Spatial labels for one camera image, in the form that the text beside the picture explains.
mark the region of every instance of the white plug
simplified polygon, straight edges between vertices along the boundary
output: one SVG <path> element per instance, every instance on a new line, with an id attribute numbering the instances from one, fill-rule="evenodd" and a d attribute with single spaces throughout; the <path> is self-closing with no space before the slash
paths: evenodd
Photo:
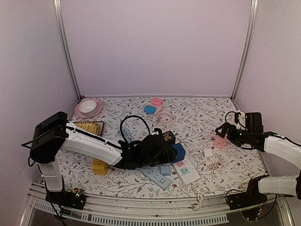
<path id="1" fill-rule="evenodd" d="M 205 158 L 212 158 L 213 157 L 213 152 L 211 149 L 204 149 L 204 157 Z"/>

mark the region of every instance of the pink plate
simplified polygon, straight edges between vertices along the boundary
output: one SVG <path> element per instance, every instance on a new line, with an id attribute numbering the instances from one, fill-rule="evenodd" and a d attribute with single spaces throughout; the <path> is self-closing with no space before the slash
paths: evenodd
<path id="1" fill-rule="evenodd" d="M 79 105 L 87 100 L 94 100 L 96 103 L 97 103 L 97 106 L 96 106 L 96 111 L 94 114 L 90 115 L 90 116 L 85 116 L 83 115 L 80 111 L 79 111 Z M 103 109 L 103 102 L 99 99 L 95 99 L 95 98 L 87 98 L 87 99 L 84 99 L 83 101 L 81 101 L 78 105 L 76 105 L 75 109 L 74 109 L 74 113 L 77 117 L 79 118 L 82 118 L 82 119 L 90 119 L 90 118 L 93 118 L 95 116 L 97 116 L 100 111 Z"/>

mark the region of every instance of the pink wall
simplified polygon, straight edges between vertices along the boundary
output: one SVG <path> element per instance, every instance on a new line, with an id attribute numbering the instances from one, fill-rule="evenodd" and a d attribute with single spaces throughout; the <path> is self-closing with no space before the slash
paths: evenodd
<path id="1" fill-rule="evenodd" d="M 1 1 L 0 225 L 15 226 L 36 167 L 20 144 L 37 123 L 76 104 L 53 1 Z"/>
<path id="2" fill-rule="evenodd" d="M 301 143 L 301 2 L 259 1 L 246 70 L 236 103 L 259 111 L 265 130 Z M 279 158 L 263 155 L 273 174 L 299 171 Z"/>
<path id="3" fill-rule="evenodd" d="M 86 96 L 231 96 L 251 1 L 65 0 Z"/>

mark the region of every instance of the yellow box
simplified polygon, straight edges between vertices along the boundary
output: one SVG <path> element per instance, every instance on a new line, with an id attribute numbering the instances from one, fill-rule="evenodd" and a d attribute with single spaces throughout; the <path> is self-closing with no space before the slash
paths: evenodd
<path id="1" fill-rule="evenodd" d="M 108 164 L 99 159 L 93 159 L 92 170 L 95 175 L 108 175 Z"/>

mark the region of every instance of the blue cube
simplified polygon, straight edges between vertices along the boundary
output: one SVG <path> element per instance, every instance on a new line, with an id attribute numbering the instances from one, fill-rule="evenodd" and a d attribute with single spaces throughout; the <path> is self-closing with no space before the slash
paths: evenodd
<path id="1" fill-rule="evenodd" d="M 150 105 L 146 105 L 144 108 L 144 112 L 147 114 L 154 114 L 156 111 L 156 108 Z"/>
<path id="2" fill-rule="evenodd" d="M 160 166 L 160 172 L 163 176 L 170 176 L 169 166 Z"/>
<path id="3" fill-rule="evenodd" d="M 175 150 L 177 150 L 177 152 L 178 152 L 178 154 L 175 157 L 175 160 L 173 161 L 173 163 L 182 161 L 185 158 L 185 154 L 186 154 L 186 151 L 183 148 L 183 146 L 180 143 L 177 143 L 177 144 L 173 145 L 173 148 Z"/>

